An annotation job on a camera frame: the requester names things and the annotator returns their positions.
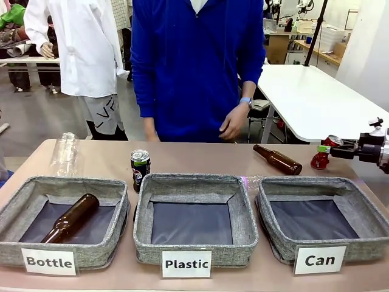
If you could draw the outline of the person's left hand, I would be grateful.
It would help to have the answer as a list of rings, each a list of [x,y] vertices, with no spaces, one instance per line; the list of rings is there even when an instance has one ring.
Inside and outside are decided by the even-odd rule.
[[[230,141],[239,136],[249,111],[250,106],[246,102],[240,103],[238,106],[234,107],[223,121],[219,129],[219,137],[223,140]]]

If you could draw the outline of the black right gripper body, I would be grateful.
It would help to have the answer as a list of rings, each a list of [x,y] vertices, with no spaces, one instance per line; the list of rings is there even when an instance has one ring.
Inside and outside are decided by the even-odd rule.
[[[358,141],[359,161],[379,165],[381,148],[384,136],[372,136],[370,133],[361,133]]]

